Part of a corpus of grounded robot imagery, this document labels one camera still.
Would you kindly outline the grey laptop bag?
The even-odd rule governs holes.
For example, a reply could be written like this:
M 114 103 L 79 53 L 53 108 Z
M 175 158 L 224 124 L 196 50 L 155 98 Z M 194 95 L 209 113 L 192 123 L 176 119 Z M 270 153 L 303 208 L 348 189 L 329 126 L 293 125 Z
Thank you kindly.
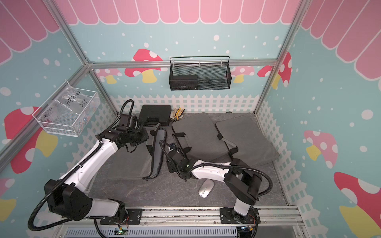
M 148 140 L 134 149 L 127 146 L 133 152 L 126 149 L 118 150 L 110 157 L 110 168 L 108 179 L 154 179 L 161 170 L 164 153 L 160 148 L 160 141 L 167 138 L 166 130 L 160 123 L 155 126 L 146 127 Z
M 249 167 L 262 166 L 279 158 L 278 151 L 249 115 L 216 122 L 215 127 L 231 156 L 242 160 Z
M 194 114 L 173 122 L 172 130 L 177 145 L 188 159 L 211 163 L 231 162 L 226 143 L 206 113 Z

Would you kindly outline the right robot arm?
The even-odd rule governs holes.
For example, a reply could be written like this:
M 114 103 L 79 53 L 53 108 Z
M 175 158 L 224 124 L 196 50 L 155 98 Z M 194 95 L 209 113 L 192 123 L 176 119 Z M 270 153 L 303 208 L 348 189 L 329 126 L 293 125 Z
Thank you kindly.
M 233 223 L 254 223 L 253 206 L 260 197 L 268 194 L 273 188 L 272 179 L 264 172 L 253 169 L 240 159 L 230 163 L 211 163 L 203 160 L 189 160 L 178 149 L 171 149 L 164 155 L 170 167 L 183 180 L 209 179 L 223 182 L 236 196 L 236 202 L 229 215 Z

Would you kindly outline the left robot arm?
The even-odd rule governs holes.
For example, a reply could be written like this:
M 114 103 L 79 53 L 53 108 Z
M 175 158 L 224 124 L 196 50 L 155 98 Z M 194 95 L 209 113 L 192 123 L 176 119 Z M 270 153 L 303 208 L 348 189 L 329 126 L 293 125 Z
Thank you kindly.
M 69 221 L 84 218 L 110 219 L 116 224 L 126 221 L 128 212 L 124 202 L 115 199 L 96 199 L 85 194 L 92 178 L 105 162 L 120 148 L 129 144 L 138 146 L 148 140 L 148 133 L 138 118 L 121 114 L 114 126 L 96 135 L 93 148 L 66 174 L 58 180 L 49 180 L 45 196 L 30 215 L 27 226 L 31 231 L 43 231 Z M 44 204 L 49 211 L 60 215 L 63 220 L 45 226 L 36 226 L 34 220 Z

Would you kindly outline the silver mouse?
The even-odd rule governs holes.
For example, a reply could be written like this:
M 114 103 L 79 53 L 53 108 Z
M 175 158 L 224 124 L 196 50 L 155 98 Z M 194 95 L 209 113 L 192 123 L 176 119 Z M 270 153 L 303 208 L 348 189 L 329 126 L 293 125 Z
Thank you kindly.
M 204 183 L 201 185 L 198 194 L 202 198 L 206 198 L 214 187 L 214 182 L 211 179 L 206 179 Z

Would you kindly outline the clear plastic bag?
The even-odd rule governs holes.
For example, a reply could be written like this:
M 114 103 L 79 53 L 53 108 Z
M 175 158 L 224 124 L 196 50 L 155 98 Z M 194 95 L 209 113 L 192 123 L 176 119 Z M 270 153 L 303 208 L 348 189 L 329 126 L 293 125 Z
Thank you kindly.
M 100 98 L 96 91 L 67 85 L 63 92 L 49 103 L 43 116 L 48 123 L 81 131 L 99 106 Z

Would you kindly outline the black plastic tool case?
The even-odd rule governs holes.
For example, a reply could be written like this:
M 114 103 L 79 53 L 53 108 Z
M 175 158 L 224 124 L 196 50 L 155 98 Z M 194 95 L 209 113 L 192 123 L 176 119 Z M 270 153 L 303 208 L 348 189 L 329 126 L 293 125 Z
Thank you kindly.
M 172 108 L 170 105 L 143 105 L 139 115 L 139 122 L 145 127 L 154 126 L 158 123 L 162 127 L 170 124 Z

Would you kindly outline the yellow black pliers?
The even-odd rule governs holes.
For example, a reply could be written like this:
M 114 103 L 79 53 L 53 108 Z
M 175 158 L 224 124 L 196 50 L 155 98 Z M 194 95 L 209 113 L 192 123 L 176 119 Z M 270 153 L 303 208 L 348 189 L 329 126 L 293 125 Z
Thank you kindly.
M 182 109 L 182 108 L 178 108 L 178 109 L 174 108 L 170 115 L 170 121 L 172 122 L 178 121 L 182 117 L 184 111 L 185 109 Z

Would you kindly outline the black box in basket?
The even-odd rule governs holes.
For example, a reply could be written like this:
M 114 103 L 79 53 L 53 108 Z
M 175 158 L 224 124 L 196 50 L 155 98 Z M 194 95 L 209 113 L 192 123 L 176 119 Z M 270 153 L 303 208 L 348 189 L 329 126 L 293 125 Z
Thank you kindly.
M 173 75 L 169 84 L 171 91 L 198 90 L 197 75 Z

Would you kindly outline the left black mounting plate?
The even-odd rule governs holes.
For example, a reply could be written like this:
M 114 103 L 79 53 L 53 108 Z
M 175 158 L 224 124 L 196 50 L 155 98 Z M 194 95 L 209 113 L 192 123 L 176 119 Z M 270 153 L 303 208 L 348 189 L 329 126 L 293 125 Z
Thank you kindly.
M 142 219 L 142 209 L 128 208 L 125 211 L 118 211 L 111 217 L 103 217 L 100 220 L 101 225 L 139 225 Z

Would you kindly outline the black mounting plate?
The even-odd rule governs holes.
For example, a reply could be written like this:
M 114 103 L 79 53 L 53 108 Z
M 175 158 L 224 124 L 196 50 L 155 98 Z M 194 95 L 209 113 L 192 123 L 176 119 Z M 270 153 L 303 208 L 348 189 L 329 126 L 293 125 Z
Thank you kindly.
M 111 217 L 103 217 L 100 220 L 101 225 L 139 225 L 142 219 L 142 209 L 128 208 L 125 211 L 118 211 Z
M 261 223 L 259 211 L 251 207 L 246 216 L 240 215 L 233 208 L 223 207 L 219 209 L 221 224 L 254 224 Z

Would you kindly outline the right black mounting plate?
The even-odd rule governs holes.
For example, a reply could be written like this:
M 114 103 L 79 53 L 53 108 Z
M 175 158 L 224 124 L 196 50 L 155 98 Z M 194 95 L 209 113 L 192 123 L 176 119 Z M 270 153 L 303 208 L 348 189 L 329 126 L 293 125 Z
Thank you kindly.
M 246 216 L 240 215 L 233 208 L 223 207 L 219 209 L 221 224 L 254 224 L 261 223 L 259 211 L 251 207 Z

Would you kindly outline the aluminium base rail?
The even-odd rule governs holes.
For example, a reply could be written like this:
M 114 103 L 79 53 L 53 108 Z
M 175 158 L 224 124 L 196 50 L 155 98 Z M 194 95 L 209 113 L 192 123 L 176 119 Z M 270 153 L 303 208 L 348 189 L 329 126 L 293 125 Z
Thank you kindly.
M 169 226 L 242 226 L 221 224 L 219 209 L 223 207 L 145 207 L 139 225 L 122 227 Z M 262 226 L 302 226 L 301 214 L 295 206 L 257 206 Z

